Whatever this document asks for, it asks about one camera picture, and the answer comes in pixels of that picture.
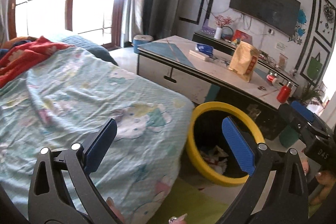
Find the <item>person's right hand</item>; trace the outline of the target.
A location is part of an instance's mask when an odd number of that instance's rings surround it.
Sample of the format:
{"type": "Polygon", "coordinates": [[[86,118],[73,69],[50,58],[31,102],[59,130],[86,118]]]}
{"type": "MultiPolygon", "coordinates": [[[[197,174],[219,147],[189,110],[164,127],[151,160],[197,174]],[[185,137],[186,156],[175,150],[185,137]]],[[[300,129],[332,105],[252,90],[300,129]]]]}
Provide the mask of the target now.
{"type": "Polygon", "coordinates": [[[315,178],[322,189],[313,198],[310,199],[311,206],[320,205],[331,192],[335,184],[335,174],[329,170],[322,170],[316,173],[315,178]]]}

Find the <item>person's left hand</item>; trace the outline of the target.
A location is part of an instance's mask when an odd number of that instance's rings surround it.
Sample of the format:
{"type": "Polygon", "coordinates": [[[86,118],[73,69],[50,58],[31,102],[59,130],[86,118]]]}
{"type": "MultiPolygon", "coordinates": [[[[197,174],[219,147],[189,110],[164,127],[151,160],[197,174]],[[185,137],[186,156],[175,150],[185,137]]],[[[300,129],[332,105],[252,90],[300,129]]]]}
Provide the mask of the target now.
{"type": "MultiPolygon", "coordinates": [[[[114,204],[114,200],[111,197],[106,199],[106,203],[122,223],[147,223],[161,205],[157,201],[144,203],[133,212],[131,217],[126,220],[126,218],[114,204]]],[[[179,217],[172,216],[169,219],[166,218],[163,220],[157,220],[154,223],[186,223],[187,216],[188,214],[186,213],[179,217]]]]}

